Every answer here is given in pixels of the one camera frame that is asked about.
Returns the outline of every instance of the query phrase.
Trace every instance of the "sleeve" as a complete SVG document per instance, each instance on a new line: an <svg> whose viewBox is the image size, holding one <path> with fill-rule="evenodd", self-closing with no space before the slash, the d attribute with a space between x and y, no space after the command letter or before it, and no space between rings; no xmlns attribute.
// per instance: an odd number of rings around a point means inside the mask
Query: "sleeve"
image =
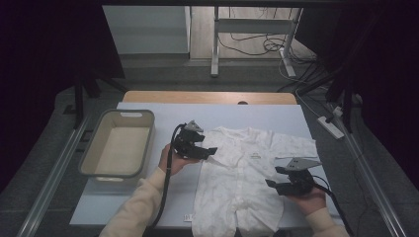
<svg viewBox="0 0 419 237"><path fill-rule="evenodd" d="M333 221L327 207L314 211L306 220L313 229L313 237L349 237L345 227Z"/></svg>
<svg viewBox="0 0 419 237"><path fill-rule="evenodd" d="M160 205L165 175L157 168L148 179L141 179L138 188L111 218L100 236L142 236L149 219Z"/></svg>

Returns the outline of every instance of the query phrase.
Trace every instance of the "tabletop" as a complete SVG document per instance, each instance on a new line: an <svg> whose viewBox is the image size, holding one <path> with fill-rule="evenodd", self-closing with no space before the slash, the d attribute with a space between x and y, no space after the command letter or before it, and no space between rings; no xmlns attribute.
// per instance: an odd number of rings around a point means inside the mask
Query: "tabletop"
<svg viewBox="0 0 419 237"><path fill-rule="evenodd" d="M223 126L229 128L254 127L298 137L311 138L301 107L290 93L241 92L173 92L131 91L126 93L118 109L151 110L155 114L156 134L150 147L147 174L155 169L158 152L167 143L173 127L179 122L195 119L204 129ZM290 159L275 161L276 166L286 166ZM191 228L183 220L184 214L193 212L200 167L186 167L171 181L170 199L159 228ZM313 175L327 180L323 168L310 169ZM112 184L104 187L89 180L75 208L71 225L104 225L118 207L129 198L133 188L122 189ZM328 198L328 206L335 220L340 222L336 208ZM304 228L307 224L296 205L285 199L284 218L279 228Z"/></svg>

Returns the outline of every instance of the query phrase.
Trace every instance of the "hand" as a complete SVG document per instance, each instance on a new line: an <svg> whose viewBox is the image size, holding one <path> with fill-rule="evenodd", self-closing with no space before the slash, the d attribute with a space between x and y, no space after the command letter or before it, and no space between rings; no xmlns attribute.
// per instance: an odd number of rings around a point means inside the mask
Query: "hand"
<svg viewBox="0 0 419 237"><path fill-rule="evenodd" d="M167 156L169 154L169 150L170 150L170 144L167 144L163 150L161 151L161 156L160 156L160 162L158 164L158 167L164 171L164 173L166 173L166 169L167 169ZM172 172L170 173L171 176L176 175L179 171L182 170L182 168L188 164L194 164L194 163L198 163L200 162L200 160L198 159L192 159L192 158L188 158L188 159L184 159L182 158L179 154L177 154L175 152L175 150L172 150Z"/></svg>
<svg viewBox="0 0 419 237"><path fill-rule="evenodd" d="M314 211L326 207L326 194L318 188L313 188L311 193L301 197L287 196L287 198L294 201L304 215L310 215Z"/></svg>

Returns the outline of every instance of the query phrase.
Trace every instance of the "baby onesie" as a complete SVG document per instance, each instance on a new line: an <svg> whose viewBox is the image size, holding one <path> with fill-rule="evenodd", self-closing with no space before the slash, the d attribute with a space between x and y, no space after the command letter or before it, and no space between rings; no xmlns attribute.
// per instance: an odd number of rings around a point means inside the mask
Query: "baby onesie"
<svg viewBox="0 0 419 237"><path fill-rule="evenodd" d="M194 203L195 237L270 236L278 229L283 197L266 185L278 180L275 158L317 157L312 139L251 127L205 132L204 148L217 147L203 163Z"/></svg>

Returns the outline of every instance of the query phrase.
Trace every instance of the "power strip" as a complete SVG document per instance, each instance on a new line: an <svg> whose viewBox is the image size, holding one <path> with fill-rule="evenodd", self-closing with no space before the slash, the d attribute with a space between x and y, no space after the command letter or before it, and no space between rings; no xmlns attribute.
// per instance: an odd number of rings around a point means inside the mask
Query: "power strip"
<svg viewBox="0 0 419 237"><path fill-rule="evenodd" d="M326 122L326 117L320 117L317 121L330 132L336 139L344 137L342 131L339 130L332 122Z"/></svg>

